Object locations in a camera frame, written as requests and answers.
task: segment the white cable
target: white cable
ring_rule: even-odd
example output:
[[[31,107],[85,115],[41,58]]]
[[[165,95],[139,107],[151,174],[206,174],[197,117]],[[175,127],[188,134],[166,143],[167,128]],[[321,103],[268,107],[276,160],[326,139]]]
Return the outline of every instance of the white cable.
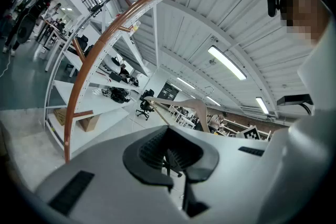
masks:
[[[181,192],[181,193],[183,193],[184,191],[182,191],[182,190],[179,190],[179,189],[177,189],[177,188],[173,188],[173,189],[175,189],[175,190],[177,190],[177,191],[179,191],[179,192]]]
[[[8,66],[9,66],[9,64],[10,64],[10,62],[11,62],[11,61],[10,61],[10,60],[11,60],[11,59],[10,59],[10,58],[11,58],[10,56],[11,56],[11,53],[10,53],[10,51],[9,51],[9,52],[8,52],[8,64],[7,64],[7,66],[6,66],[6,69],[5,69],[5,70],[2,72],[2,74],[0,75],[0,78],[4,75],[5,71],[8,70]]]

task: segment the black camera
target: black camera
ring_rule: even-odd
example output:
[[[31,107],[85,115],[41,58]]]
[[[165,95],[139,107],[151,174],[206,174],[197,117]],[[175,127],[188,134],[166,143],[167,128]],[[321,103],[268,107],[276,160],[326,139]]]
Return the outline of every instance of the black camera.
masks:
[[[280,9],[280,0],[267,0],[268,15],[274,17],[277,15],[277,9]]]

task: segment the ceiling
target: ceiling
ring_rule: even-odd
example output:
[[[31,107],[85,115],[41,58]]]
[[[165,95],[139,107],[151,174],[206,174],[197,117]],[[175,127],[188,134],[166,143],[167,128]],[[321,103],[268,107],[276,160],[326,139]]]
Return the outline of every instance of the ceiling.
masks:
[[[128,8],[124,0],[118,0],[118,4],[121,11]],[[247,116],[252,113],[257,118],[265,115],[255,97],[262,97],[270,114],[280,119],[306,115],[299,106],[276,106],[276,100],[307,93],[297,69],[311,48],[287,33],[279,16],[267,15],[267,0],[171,0],[159,3],[157,11],[161,68],[184,92],[199,98],[209,95],[228,111]],[[151,13],[140,21],[133,39],[143,59],[156,64]],[[219,29],[220,35],[213,29]],[[240,81],[218,60],[211,63],[214,57],[207,52],[211,45],[225,51],[247,79]],[[196,89],[185,86],[177,77]]]

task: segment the cable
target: cable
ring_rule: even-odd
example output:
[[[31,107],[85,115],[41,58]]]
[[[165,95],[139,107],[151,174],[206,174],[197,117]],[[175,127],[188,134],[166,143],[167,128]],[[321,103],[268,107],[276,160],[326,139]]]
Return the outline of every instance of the cable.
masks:
[[[10,59],[10,58],[11,58],[10,56],[11,56],[11,53],[10,53],[10,51],[9,51],[9,52],[8,52],[8,64],[7,64],[7,66],[6,66],[6,69],[5,69],[5,70],[2,72],[2,74],[0,75],[0,78],[4,75],[5,71],[8,70],[8,66],[9,66],[9,64],[10,64],[10,62],[11,62],[11,61],[10,61],[10,60],[11,60],[11,59]]]

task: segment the black slot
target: black slot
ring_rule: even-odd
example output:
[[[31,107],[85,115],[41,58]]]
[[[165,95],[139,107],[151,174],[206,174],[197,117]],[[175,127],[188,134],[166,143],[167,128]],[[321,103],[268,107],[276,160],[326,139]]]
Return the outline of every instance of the black slot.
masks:
[[[78,172],[50,201],[49,206],[67,216],[93,177],[94,174],[92,173]]]
[[[264,153],[264,151],[262,151],[262,150],[257,150],[255,148],[245,147],[245,146],[240,147],[238,150],[249,153],[249,154],[253,154],[253,155],[256,155],[256,156],[259,156],[259,157],[261,157]]]

